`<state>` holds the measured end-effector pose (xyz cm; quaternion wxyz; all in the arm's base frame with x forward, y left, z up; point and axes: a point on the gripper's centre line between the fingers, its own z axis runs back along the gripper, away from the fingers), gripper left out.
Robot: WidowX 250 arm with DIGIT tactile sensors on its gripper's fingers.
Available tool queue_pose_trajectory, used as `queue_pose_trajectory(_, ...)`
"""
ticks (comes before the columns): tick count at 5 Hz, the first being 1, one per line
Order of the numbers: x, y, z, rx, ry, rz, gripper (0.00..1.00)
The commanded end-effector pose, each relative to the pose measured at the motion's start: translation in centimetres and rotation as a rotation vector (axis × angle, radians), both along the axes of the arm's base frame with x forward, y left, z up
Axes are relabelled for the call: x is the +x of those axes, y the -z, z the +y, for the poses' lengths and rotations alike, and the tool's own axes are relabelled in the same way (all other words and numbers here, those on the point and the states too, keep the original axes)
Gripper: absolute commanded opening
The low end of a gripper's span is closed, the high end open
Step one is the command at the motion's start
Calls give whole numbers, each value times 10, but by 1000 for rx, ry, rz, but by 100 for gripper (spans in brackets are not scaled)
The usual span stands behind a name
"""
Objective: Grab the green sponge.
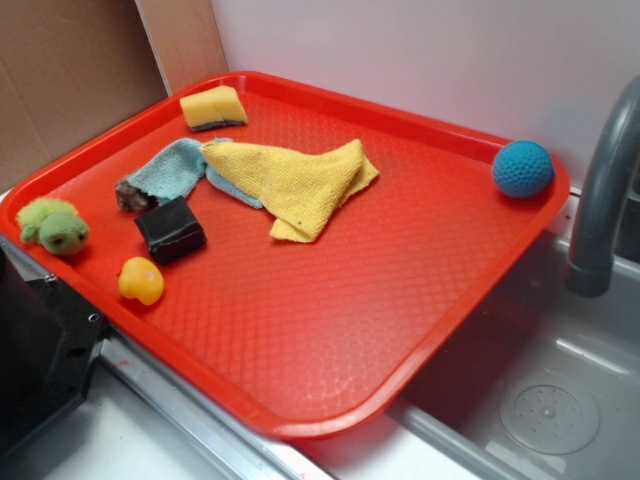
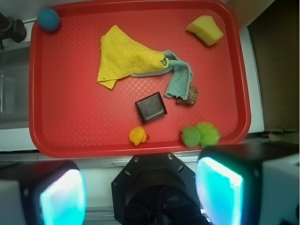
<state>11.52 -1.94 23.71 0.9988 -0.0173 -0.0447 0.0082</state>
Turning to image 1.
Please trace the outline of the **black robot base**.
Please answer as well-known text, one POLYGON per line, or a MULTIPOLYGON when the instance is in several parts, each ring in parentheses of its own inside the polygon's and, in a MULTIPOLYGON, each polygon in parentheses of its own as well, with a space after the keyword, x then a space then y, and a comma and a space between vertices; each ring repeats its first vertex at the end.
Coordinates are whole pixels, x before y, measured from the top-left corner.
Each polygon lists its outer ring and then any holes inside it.
POLYGON ((61 279, 26 280, 1 254, 1 459, 84 402, 104 316, 61 279))

